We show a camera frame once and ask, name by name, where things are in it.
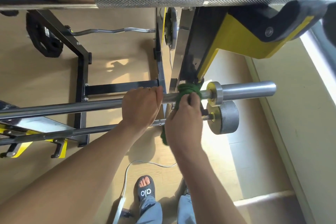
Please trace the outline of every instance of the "slide sandal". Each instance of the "slide sandal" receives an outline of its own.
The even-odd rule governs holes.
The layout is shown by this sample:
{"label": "slide sandal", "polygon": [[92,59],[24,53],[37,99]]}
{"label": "slide sandal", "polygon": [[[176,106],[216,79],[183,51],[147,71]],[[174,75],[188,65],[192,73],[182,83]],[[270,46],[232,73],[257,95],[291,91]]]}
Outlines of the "slide sandal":
{"label": "slide sandal", "polygon": [[[140,182],[145,177],[149,178],[150,184],[146,185],[145,187],[140,188],[139,187]],[[138,197],[139,197],[140,202],[142,200],[144,200],[144,198],[147,197],[147,196],[152,196],[152,197],[155,198],[155,185],[154,185],[154,181],[153,181],[152,177],[150,177],[149,175],[141,176],[137,181],[137,186],[138,186]]]}

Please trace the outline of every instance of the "person's left arm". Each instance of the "person's left arm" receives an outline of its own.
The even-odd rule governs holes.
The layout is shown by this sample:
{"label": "person's left arm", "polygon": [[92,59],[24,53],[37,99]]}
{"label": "person's left arm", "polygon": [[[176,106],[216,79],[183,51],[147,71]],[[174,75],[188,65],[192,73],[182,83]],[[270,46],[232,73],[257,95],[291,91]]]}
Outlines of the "person's left arm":
{"label": "person's left arm", "polygon": [[153,123],[162,87],[130,90],[123,98],[123,120],[39,177],[0,206],[6,224],[91,223],[119,164]]}

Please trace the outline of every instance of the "jeans leg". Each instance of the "jeans leg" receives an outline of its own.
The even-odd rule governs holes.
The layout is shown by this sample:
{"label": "jeans leg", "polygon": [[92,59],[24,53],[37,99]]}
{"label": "jeans leg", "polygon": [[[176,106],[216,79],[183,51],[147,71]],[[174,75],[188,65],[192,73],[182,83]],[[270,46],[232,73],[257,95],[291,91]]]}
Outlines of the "jeans leg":
{"label": "jeans leg", "polygon": [[190,195],[180,197],[177,209],[177,224],[196,224]]}
{"label": "jeans leg", "polygon": [[162,224],[161,204],[152,196],[147,196],[140,204],[140,219],[136,224]]}

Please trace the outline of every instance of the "wooden floor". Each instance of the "wooden floor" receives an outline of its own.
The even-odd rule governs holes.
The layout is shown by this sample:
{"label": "wooden floor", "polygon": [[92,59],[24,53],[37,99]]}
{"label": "wooden floor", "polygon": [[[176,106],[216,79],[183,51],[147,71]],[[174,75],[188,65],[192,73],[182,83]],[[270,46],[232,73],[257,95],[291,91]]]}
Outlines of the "wooden floor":
{"label": "wooden floor", "polygon": [[[73,31],[88,28],[118,29],[123,27],[154,28],[153,9],[111,10],[56,10],[59,20]],[[74,101],[76,83],[76,56],[65,47],[60,58],[45,58],[32,45],[25,30],[25,12],[18,17],[0,17],[0,99],[19,107],[68,103]],[[89,84],[108,84],[144,81],[157,77],[153,60],[151,34],[128,32],[117,35],[91,34],[77,39],[92,52]],[[166,81],[169,83],[169,56],[163,56]],[[205,81],[221,84],[251,82],[245,58],[220,51],[205,76]],[[212,167],[232,200],[256,197],[284,190],[291,184],[280,159],[272,134],[258,99],[235,101],[240,113],[237,132],[214,135],[204,123],[203,147]],[[51,118],[72,125],[73,116],[57,115]],[[87,126],[115,124],[121,119],[121,110],[88,113]],[[169,147],[162,144],[160,128],[149,128],[130,148],[122,160],[104,201],[93,221],[110,223],[112,204],[119,198],[127,165],[134,160],[152,161],[163,165],[175,163]],[[100,134],[91,135],[91,140]],[[0,200],[12,196],[41,174],[62,161],[51,159],[54,145],[49,142],[33,143],[19,158],[0,159]],[[7,147],[0,147],[3,152]],[[67,156],[76,152],[70,144]],[[127,180],[125,208],[134,209],[133,188],[141,175],[151,175],[156,185],[156,198],[162,203],[164,223],[176,221],[179,185],[182,175],[177,166],[161,168],[151,164],[134,164]],[[249,212],[244,217],[251,223]],[[134,219],[120,220],[135,223]]]}

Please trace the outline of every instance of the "hand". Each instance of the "hand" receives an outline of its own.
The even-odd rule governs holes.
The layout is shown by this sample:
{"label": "hand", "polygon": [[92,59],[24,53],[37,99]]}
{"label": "hand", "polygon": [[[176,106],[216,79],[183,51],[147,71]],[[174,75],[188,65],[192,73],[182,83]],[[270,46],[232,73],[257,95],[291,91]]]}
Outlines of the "hand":
{"label": "hand", "polygon": [[146,128],[149,127],[155,120],[162,103],[163,88],[152,87],[130,90],[124,95],[122,101],[121,123],[126,126],[131,126],[137,133],[142,135]]}
{"label": "hand", "polygon": [[190,94],[191,104],[189,105],[188,96],[184,95],[181,98],[179,109],[171,112],[165,124],[166,139],[175,158],[181,155],[190,156],[202,150],[201,100],[193,92]]}

